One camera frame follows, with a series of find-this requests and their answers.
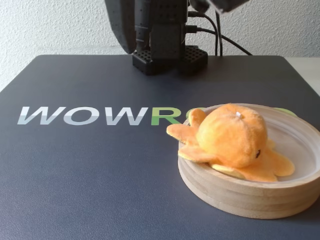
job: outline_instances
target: white wall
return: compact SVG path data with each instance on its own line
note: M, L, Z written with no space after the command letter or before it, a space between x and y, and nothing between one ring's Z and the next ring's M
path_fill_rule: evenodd
M221 23L224 35L254 55L320 57L320 0L251 0ZM204 19L190 24L211 27ZM187 43L213 54L212 40L198 33ZM227 55L242 54L224 46ZM0 90L42 54L124 54L104 0L0 0Z

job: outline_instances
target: power cord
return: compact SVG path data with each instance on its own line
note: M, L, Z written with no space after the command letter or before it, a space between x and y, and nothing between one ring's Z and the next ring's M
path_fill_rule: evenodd
M219 37L219 43L220 43L220 56L223 56L223 43L222 43L222 36L221 36L221 23L220 23L220 15L219 13L215 12L216 17L216 24L218 25L218 37Z
M217 29L217 26L215 24L215 22L207 15L205 15L204 13L202 12L198 12L198 11L188 11L188 17L190 18L205 18L207 20L209 20L209 22L212 24L213 28L214 28L214 31L216 33L218 33L218 29ZM218 39L219 39L219 36L218 35L215 35L215 55L218 56Z
M196 28L197 32L205 32L205 33L209 33L209 34L213 34L213 35L217 35L216 32L214 31L211 31L209 29L205 29L205 28L201 28L201 27L197 27ZM242 52L244 52L245 54L249 55L249 56L252 56L252 54L245 50L242 46L240 46L239 44L237 44L236 42L232 41L230 38L226 37L226 36L223 36L221 35L221 38L226 40L227 42L231 43L232 45L234 45L235 47L237 47L238 49L240 49Z
M205 33L209 33L209 34L213 34L213 35L218 35L217 32L209 30L209 29L205 29L205 28L201 28L201 27L197 27L196 25L187 25L186 26L186 32L188 34L196 34L197 32L205 32ZM231 43L232 45L234 45L235 47L237 47L238 49L240 49L242 52L244 52L245 54L252 56L252 54L245 50L242 46L240 46L239 44L237 44L236 42L232 41L230 38L221 35L221 38L226 40L227 42Z

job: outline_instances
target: octopus plush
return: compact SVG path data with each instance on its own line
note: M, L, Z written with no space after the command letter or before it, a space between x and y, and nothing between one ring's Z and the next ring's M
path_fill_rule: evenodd
M255 182L277 182L277 177L295 171L294 164L274 150L264 118L251 108L229 103L208 115L196 108L188 120L189 125L172 124L166 130L184 143L178 155L186 160Z

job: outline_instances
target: wooden bowl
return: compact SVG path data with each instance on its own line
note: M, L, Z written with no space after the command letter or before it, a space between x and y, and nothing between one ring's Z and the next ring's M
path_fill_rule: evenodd
M293 161L292 176L278 182L254 182L227 176L207 164L178 158L180 175L187 187L211 206L253 219L279 219L309 208L320 195L320 132L304 120L275 108L239 104L265 119L275 150ZM220 105L205 110L208 114Z

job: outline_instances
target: white table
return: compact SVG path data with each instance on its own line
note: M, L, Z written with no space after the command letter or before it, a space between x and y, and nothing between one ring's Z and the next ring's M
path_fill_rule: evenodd
M320 57L287 57L286 60L320 96Z

